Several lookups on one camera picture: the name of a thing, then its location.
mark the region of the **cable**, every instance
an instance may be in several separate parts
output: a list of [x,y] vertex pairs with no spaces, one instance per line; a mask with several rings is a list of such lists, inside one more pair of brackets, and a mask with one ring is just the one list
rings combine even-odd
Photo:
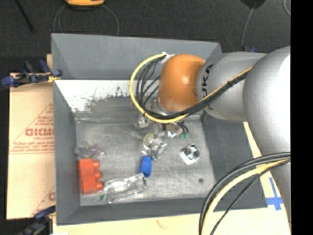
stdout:
[[[119,21],[118,18],[116,17],[116,15],[113,13],[113,11],[111,11],[108,7],[106,7],[105,5],[101,5],[103,8],[105,8],[106,10],[109,11],[109,13],[114,17],[115,21],[116,21],[116,36],[118,36],[119,31],[120,31],[120,26],[119,26]],[[53,26],[52,26],[52,32],[55,32],[56,30],[56,23],[58,23],[58,27],[61,33],[63,33],[63,30],[61,28],[61,13],[63,12],[63,10],[65,9],[66,4],[62,5],[59,10],[57,11],[57,13],[54,16],[53,19]]]
[[176,122],[179,121],[181,119],[183,119],[184,117],[188,116],[188,115],[192,115],[196,112],[198,112],[199,110],[202,110],[203,108],[205,108],[209,102],[211,102],[212,100],[216,99],[218,96],[220,96],[223,92],[225,92],[227,89],[229,89],[230,87],[232,87],[234,84],[242,81],[243,79],[245,79],[246,75],[248,74],[248,72],[252,69],[252,67],[244,70],[242,73],[238,74],[237,76],[231,78],[230,80],[228,80],[227,82],[225,82],[223,85],[221,85],[220,87],[218,87],[216,90],[214,90],[213,92],[211,92],[209,95],[207,95],[206,97],[204,97],[202,100],[200,100],[199,103],[197,103],[196,105],[193,105],[191,107],[189,107],[188,109],[185,109],[184,111],[181,112],[177,112],[168,116],[164,116],[158,113],[155,113],[153,111],[147,110],[145,109],[144,105],[141,105],[138,100],[136,99],[136,97],[134,96],[134,92],[133,92],[133,83],[134,83],[134,79],[137,75],[137,73],[149,62],[157,59],[157,58],[164,58],[166,54],[159,54],[159,55],[155,55],[152,56],[146,60],[144,60],[142,63],[140,63],[136,69],[134,70],[131,79],[130,79],[130,84],[129,84],[129,91],[130,91],[130,96],[131,99],[134,103],[134,105],[136,106],[136,108],[143,114],[145,115],[147,118],[149,118],[152,121],[155,122],[159,122],[159,123],[171,123],[171,122]]
[[59,30],[61,33],[63,33],[62,28],[61,28],[61,23],[60,23],[60,15],[63,12],[65,6],[66,6],[66,4],[62,5],[58,9],[57,13],[55,14],[54,19],[53,19],[52,32],[55,32],[55,25],[56,25],[56,22],[58,21]]
[[152,121],[155,121],[155,122],[159,122],[159,123],[171,123],[171,122],[174,122],[174,121],[178,121],[182,118],[184,118],[185,116],[180,116],[178,118],[176,118],[174,121],[172,119],[158,119],[158,118],[155,118],[149,114],[146,113],[146,111],[138,104],[135,96],[134,96],[134,92],[133,92],[133,83],[134,83],[134,79],[136,77],[136,74],[138,73],[138,71],[144,66],[146,65],[147,63],[159,58],[159,57],[165,57],[166,54],[158,54],[158,55],[154,55],[152,57],[149,57],[148,59],[144,60],[143,62],[141,62],[137,68],[134,70],[132,76],[131,76],[131,79],[130,79],[130,82],[129,82],[129,92],[130,92],[130,96],[131,96],[131,99],[134,103],[134,105],[136,106],[136,108],[143,114],[145,115],[147,118],[149,118],[150,120]]
[[265,155],[265,156],[261,156],[258,158],[254,158],[254,159],[251,159],[251,160],[244,162],[244,163],[240,164],[239,166],[235,167],[229,173],[227,173],[223,178],[221,178],[214,185],[214,187],[210,190],[210,192],[208,193],[208,195],[204,201],[204,204],[202,206],[200,218],[199,218],[199,234],[201,234],[202,226],[203,226],[203,222],[204,222],[204,216],[208,210],[208,206],[209,206],[211,199],[214,198],[214,196],[216,196],[219,189],[221,188],[221,186],[226,181],[228,181],[231,177],[233,177],[234,175],[236,175],[242,171],[254,168],[255,166],[258,166],[258,165],[263,165],[265,163],[272,163],[272,162],[276,162],[278,160],[288,159],[288,158],[290,158],[290,155],[291,155],[290,152],[282,152],[282,153],[275,153],[275,154],[270,154],[270,155]]
[[245,27],[244,27],[244,30],[243,30],[243,34],[242,34],[242,36],[241,36],[241,46],[240,46],[240,47],[241,47],[241,50],[242,50],[242,51],[244,51],[244,40],[245,40],[246,28],[248,27],[250,18],[251,18],[251,16],[252,16],[253,11],[254,11],[254,7],[255,7],[255,4],[256,4],[256,1],[257,1],[257,0],[254,1],[254,4],[253,4],[253,6],[252,6],[252,8],[251,8],[251,10],[250,10],[250,14],[249,14],[249,16],[248,16],[248,19],[246,20],[246,24],[245,24]]
[[108,7],[106,7],[104,4],[102,5],[103,8],[107,9],[111,15],[114,17],[115,21],[116,21],[116,36],[118,36],[119,34],[119,21],[118,21],[118,18],[117,16],[113,13],[113,11],[111,11]]
[[143,91],[142,97],[145,96],[146,92],[147,92],[147,91],[151,88],[151,86],[153,86],[159,79],[160,79],[160,76],[157,76],[157,77],[147,86],[147,88]]
[[236,177],[234,180],[232,180],[230,183],[228,183],[215,197],[214,199],[211,201],[208,211],[204,217],[204,221],[203,221],[203,230],[206,231],[206,224],[207,224],[207,217],[214,211],[214,209],[216,208],[217,204],[219,203],[220,199],[230,190],[232,189],[235,185],[237,185],[238,183],[240,183],[242,180],[247,179],[255,174],[259,174],[262,173],[263,171],[275,167],[276,165],[285,162],[287,160],[279,160],[277,162],[273,162],[270,164],[265,164],[261,167],[258,167],[256,169],[250,170],[238,177]]
[[286,7],[286,1],[287,0],[284,0],[284,9],[285,9],[285,11],[288,13],[288,15],[289,16],[291,16],[291,12],[287,9],[287,7]]
[[224,212],[224,214],[221,216],[221,218],[216,222],[216,224],[214,225],[210,235],[213,235],[214,232],[216,231],[217,227],[219,226],[219,224],[221,223],[221,221],[225,218],[225,216],[227,215],[227,213],[229,213],[230,209],[237,203],[237,201],[240,199],[240,197],[250,188],[250,186],[258,179],[260,178],[262,175],[264,175],[265,173],[267,173],[268,171],[270,171],[271,169],[273,169],[274,167],[278,167],[281,165],[284,165],[286,163],[288,163],[289,161],[284,161],[281,162],[280,164],[277,164],[271,168],[268,168],[266,170],[264,170],[263,172],[261,172],[260,174],[256,175],[246,186],[245,188],[242,189],[242,191],[237,195],[237,197],[231,202],[231,204],[227,207],[226,211]]

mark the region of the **orange plastic part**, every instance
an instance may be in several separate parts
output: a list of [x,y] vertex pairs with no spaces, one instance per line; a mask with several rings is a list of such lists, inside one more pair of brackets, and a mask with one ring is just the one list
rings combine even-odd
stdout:
[[183,111],[198,103],[196,81],[205,60],[191,54],[170,58],[160,75],[158,101],[168,111]]
[[79,179],[83,194],[95,193],[103,188],[103,183],[98,181],[101,178],[101,172],[96,169],[99,167],[99,161],[94,161],[92,158],[78,161]]

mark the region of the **white wire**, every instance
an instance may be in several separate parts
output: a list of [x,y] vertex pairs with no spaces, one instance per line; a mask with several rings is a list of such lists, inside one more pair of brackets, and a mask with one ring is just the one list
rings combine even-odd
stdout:
[[63,31],[62,31],[62,29],[61,29],[61,24],[60,24],[60,14],[61,14],[62,11],[64,10],[65,6],[66,6],[66,4],[62,5],[62,6],[58,9],[57,13],[55,14],[54,19],[53,19],[52,32],[55,32],[55,25],[56,25],[56,22],[57,22],[57,20],[58,20],[59,30],[60,30],[61,33],[63,33]]
[[[61,28],[61,13],[63,12],[64,8],[65,8],[66,4],[62,5],[59,10],[57,11],[57,13],[54,16],[54,20],[53,20],[53,26],[52,26],[52,32],[55,32],[56,30],[56,23],[58,22],[58,27],[61,33],[63,33],[63,30]],[[119,26],[119,21],[117,16],[113,13],[113,11],[111,9],[109,9],[107,6],[102,5],[103,8],[105,8],[106,10],[109,11],[109,13],[114,17],[115,21],[116,21],[116,36],[118,36],[119,31],[120,31],[120,26]]]
[[244,40],[245,40],[246,28],[248,27],[250,18],[251,18],[251,16],[252,16],[253,11],[254,11],[254,7],[255,7],[255,4],[256,4],[256,1],[257,1],[257,0],[254,1],[253,7],[251,8],[251,11],[250,11],[250,14],[249,14],[249,16],[248,16],[248,19],[246,20],[246,24],[245,24],[245,27],[244,27],[243,35],[242,35],[242,37],[241,37],[241,46],[240,46],[241,48],[244,47]]
[[285,11],[288,13],[288,15],[291,16],[291,12],[286,7],[286,1],[287,0],[284,0],[284,8],[285,8]]

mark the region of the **yellow cable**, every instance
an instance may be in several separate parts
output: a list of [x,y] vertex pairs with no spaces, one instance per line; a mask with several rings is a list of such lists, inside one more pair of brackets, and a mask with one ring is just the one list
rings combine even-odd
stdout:
[[136,106],[136,108],[142,113],[144,114],[147,118],[149,118],[150,120],[154,121],[154,122],[158,122],[158,123],[172,123],[172,122],[176,122],[176,121],[179,121],[181,120],[182,118],[186,117],[188,114],[185,114],[185,115],[182,115],[182,116],[179,116],[179,117],[176,117],[176,118],[172,118],[172,119],[158,119],[158,118],[155,118],[151,115],[149,115],[148,113],[145,112],[145,110],[138,104],[135,96],[134,96],[134,91],[133,91],[133,84],[134,84],[134,79],[138,73],[138,71],[147,63],[159,58],[159,57],[163,57],[167,54],[158,54],[158,55],[155,55],[155,56],[152,56],[148,59],[146,59],[145,61],[143,61],[141,64],[139,64],[137,66],[137,68],[134,70],[132,76],[131,76],[131,79],[130,79],[130,82],[129,82],[129,93],[130,93],[130,96],[131,96],[131,99],[134,103],[134,105]]
[[[134,70],[132,76],[131,76],[131,79],[130,79],[130,82],[129,82],[129,93],[130,93],[130,96],[131,96],[131,99],[134,103],[134,105],[136,106],[136,108],[142,113],[144,114],[147,118],[149,118],[150,120],[154,121],[154,122],[158,122],[158,123],[172,123],[172,122],[176,122],[176,121],[179,121],[183,118],[185,118],[186,116],[189,115],[189,113],[187,114],[184,114],[184,115],[181,115],[179,117],[175,117],[175,118],[171,118],[171,119],[158,119],[156,117],[153,117],[151,116],[150,114],[148,114],[147,112],[145,112],[145,110],[139,105],[139,103],[137,102],[135,96],[134,96],[134,90],[133,90],[133,84],[134,84],[134,79],[137,75],[137,73],[139,72],[139,70],[145,66],[147,63],[159,58],[159,57],[163,57],[167,55],[166,53],[164,54],[158,54],[158,55],[154,55],[152,57],[149,57],[148,59],[144,60],[143,62],[141,62],[137,68]],[[217,89],[215,89],[213,92],[211,92],[209,95],[207,95],[206,97],[204,97],[203,99],[201,99],[200,102],[202,102],[203,100],[209,98],[212,94],[214,94],[216,91],[220,90],[221,87],[225,86],[227,83],[229,82],[232,82],[233,80],[235,80],[237,77],[243,75],[244,73],[247,73],[248,71],[250,71],[252,69],[252,67],[244,70],[243,72],[241,72],[240,74],[236,75],[235,77],[233,77],[232,79],[228,80],[227,82],[225,82],[223,85],[221,85],[220,87],[218,87]]]
[[267,170],[268,168],[274,166],[274,165],[277,165],[277,164],[280,164],[284,161],[286,161],[288,159],[285,159],[285,160],[280,160],[280,161],[277,161],[277,162],[273,162],[273,163],[270,163],[270,164],[265,164],[263,166],[260,166],[256,169],[253,169],[251,171],[248,171],[240,176],[238,176],[237,178],[235,178],[234,180],[232,180],[230,183],[228,183],[216,196],[215,198],[212,200],[209,208],[208,208],[208,211],[204,217],[204,220],[203,220],[203,228],[202,228],[202,234],[210,234],[210,231],[208,229],[208,216],[214,211],[214,209],[216,208],[217,204],[219,203],[219,201],[221,200],[221,198],[230,190],[232,189],[235,185],[237,185],[238,183],[240,183],[242,180],[244,179],[247,179],[253,175],[256,175],[256,174],[260,174],[262,173],[263,171]]

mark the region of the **black cable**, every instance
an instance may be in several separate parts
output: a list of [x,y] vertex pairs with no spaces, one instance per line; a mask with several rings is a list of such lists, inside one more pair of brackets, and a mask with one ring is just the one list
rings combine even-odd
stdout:
[[22,15],[23,15],[25,21],[27,22],[27,24],[28,24],[28,26],[29,26],[30,32],[35,32],[35,28],[34,28],[33,24],[31,23],[31,21],[29,20],[29,18],[28,18],[28,16],[27,16],[26,12],[24,11],[24,9],[23,9],[23,7],[22,7],[20,1],[19,1],[19,0],[14,0],[14,2],[15,2],[16,5],[18,6],[18,8],[19,8],[20,12],[22,13]]
[[139,104],[142,104],[142,102],[140,101],[140,93],[139,93],[139,87],[141,87],[141,83],[142,83],[142,78],[143,75],[148,71],[148,69],[153,65],[153,63],[149,63],[139,74],[138,79],[137,79],[137,85],[136,85],[136,100]]
[[143,88],[145,86],[145,75],[149,72],[149,70],[152,68],[152,66],[156,64],[164,59],[165,56],[162,56],[162,57],[159,57],[157,59],[155,59],[154,61],[150,62],[145,68],[143,68],[142,72],[140,73],[139,77],[138,77],[138,80],[137,80],[137,86],[136,86],[136,100],[137,102],[140,104],[140,105],[144,105],[144,102],[143,102],[143,95],[146,93],[146,91],[143,91]]
[[231,88],[233,85],[237,84],[238,82],[244,80],[246,78],[247,74],[248,74],[248,72],[243,73],[240,76],[238,76],[235,79],[233,79],[231,82],[230,81],[227,82],[219,90],[217,90],[215,93],[213,93],[210,97],[206,98],[205,100],[203,100],[203,101],[201,101],[201,102],[199,102],[199,103],[189,107],[188,109],[185,109],[185,110],[183,110],[181,112],[177,112],[177,113],[174,113],[174,114],[171,114],[171,115],[164,116],[164,115],[161,115],[161,114],[158,114],[158,113],[155,113],[153,111],[150,111],[150,110],[146,109],[144,107],[144,105],[140,105],[140,106],[143,108],[143,110],[145,112],[147,112],[148,114],[150,114],[153,117],[158,118],[158,119],[177,118],[177,117],[180,117],[180,116],[185,115],[185,114],[188,114],[190,116],[190,115],[193,115],[196,112],[204,109],[210,102],[215,100],[217,97],[219,97],[226,90],[228,90],[229,88]]
[[275,153],[275,154],[270,154],[270,155],[265,155],[261,156],[255,159],[251,159],[247,162],[244,162],[237,166],[236,168],[232,169],[229,173],[227,173],[224,177],[222,177],[215,185],[214,187],[210,190],[208,193],[207,197],[205,198],[204,204],[201,209],[200,213],[200,218],[199,218],[199,234],[201,235],[202,231],[202,226],[203,226],[203,221],[205,214],[207,212],[207,208],[209,206],[210,200],[216,195],[218,192],[219,188],[232,176],[243,172],[244,170],[251,169],[255,166],[266,164],[266,163],[271,163],[271,162],[276,162],[282,159],[289,159],[291,156],[290,152],[282,152],[282,153]]
[[177,122],[177,124],[182,128],[184,134],[189,133],[189,129],[183,124],[183,122]]
[[145,96],[145,94],[146,94],[147,91],[151,88],[151,86],[153,86],[159,79],[160,79],[160,76],[157,76],[157,77],[147,86],[147,88],[143,91],[142,97]]
[[268,171],[270,171],[273,168],[279,167],[281,165],[287,164],[289,163],[290,160],[281,162],[279,164],[273,165],[270,168],[266,169],[265,171],[261,172],[260,174],[256,175],[246,186],[245,188],[242,189],[242,191],[237,195],[237,197],[231,202],[231,204],[227,207],[226,211],[224,212],[224,214],[221,216],[221,218],[216,222],[216,224],[214,225],[210,235],[213,235],[214,232],[216,231],[217,227],[219,226],[219,224],[221,223],[221,221],[225,218],[225,216],[227,215],[227,213],[230,211],[230,209],[237,203],[237,201],[240,199],[240,197],[250,188],[250,186],[258,179],[260,178],[262,175],[264,175],[265,173],[267,173]]
[[[159,62],[162,58],[158,58],[158,59],[154,60],[154,61],[152,62],[152,64],[154,64],[154,65],[153,65],[153,68],[152,68],[152,65],[151,65],[151,66],[147,69],[147,72],[144,74],[144,76],[143,76],[143,78],[142,78],[142,82],[141,82],[140,102],[143,101],[143,96],[144,96],[144,90],[143,90],[143,89],[144,89],[144,87],[145,87],[147,81],[153,76],[153,74],[154,74],[154,72],[155,72],[155,70],[156,70],[156,66],[157,66],[158,62]],[[151,74],[150,74],[148,77],[146,77],[151,69],[152,69]]]
[[148,102],[148,100],[152,97],[152,95],[157,91],[158,86],[150,93],[149,96],[147,96],[146,100],[144,101],[144,105],[146,105],[146,103]]

